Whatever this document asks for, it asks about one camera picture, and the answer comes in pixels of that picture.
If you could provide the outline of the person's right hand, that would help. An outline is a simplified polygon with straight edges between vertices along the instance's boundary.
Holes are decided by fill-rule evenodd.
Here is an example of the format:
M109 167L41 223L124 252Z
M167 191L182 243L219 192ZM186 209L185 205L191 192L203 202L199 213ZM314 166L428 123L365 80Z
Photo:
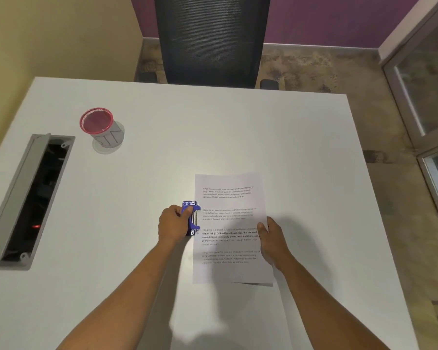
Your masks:
M267 217L265 226L269 232L269 238L267 240L260 240L263 257L269 264L282 271L292 261L293 255L288 248L281 227L274 219Z

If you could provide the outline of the person's left hand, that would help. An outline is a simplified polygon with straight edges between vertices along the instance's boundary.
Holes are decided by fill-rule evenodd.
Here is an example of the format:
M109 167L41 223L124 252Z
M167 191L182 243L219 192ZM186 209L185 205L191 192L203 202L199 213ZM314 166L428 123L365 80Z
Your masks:
M190 216L181 216L180 208L171 205L161 213L158 224L159 246L173 248L186 237Z

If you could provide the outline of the blue hole punch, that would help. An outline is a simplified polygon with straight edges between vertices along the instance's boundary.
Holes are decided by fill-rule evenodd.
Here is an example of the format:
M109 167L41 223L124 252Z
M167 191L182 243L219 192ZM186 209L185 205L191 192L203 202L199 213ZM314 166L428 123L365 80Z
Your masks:
M188 229L186 236L194 236L200 230L200 227L198 226L198 211L201 210L201 207L196 201L183 201L181 213L183 213L190 206L192 207L192 214L188 218Z

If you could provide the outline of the printed white paper sheet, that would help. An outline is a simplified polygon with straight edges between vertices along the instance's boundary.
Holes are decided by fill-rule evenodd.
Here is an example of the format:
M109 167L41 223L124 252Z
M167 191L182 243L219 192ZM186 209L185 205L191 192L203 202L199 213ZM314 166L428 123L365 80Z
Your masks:
M192 282L271 286L272 266L257 231L258 223L267 223L260 175L195 175L195 200L200 229L193 238Z

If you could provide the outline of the person's right forearm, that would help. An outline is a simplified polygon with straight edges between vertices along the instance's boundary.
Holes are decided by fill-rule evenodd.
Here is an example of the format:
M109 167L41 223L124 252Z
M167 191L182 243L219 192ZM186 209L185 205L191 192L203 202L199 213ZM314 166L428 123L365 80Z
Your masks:
M390 350L291 253L272 257L283 274L313 350Z

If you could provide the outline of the person's left forearm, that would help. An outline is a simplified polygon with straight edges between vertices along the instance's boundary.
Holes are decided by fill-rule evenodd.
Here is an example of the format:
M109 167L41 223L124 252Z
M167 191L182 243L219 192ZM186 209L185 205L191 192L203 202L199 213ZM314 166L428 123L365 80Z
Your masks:
M169 350L169 322L187 244L158 242L57 350Z

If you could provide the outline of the clear cup with red rim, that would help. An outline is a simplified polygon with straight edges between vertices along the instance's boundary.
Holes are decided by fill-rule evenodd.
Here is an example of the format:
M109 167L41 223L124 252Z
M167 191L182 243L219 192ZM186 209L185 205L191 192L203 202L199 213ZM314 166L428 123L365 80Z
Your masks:
M121 148L125 128L122 123L114 120L108 109L89 109L82 114L79 125L84 133L92 137L92 146L97 153L111 154Z

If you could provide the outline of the black mesh office chair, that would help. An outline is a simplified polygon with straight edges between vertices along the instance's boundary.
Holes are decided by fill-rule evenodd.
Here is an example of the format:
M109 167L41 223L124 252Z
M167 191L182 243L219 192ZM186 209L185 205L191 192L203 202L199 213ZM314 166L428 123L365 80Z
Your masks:
M270 0L154 0L166 81L255 88Z

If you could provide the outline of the glass door with white frame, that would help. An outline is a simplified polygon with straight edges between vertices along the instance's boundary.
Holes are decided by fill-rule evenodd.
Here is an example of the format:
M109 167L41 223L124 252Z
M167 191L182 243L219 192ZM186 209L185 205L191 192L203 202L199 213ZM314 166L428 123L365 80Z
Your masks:
M438 210L438 0L419 0L378 52Z

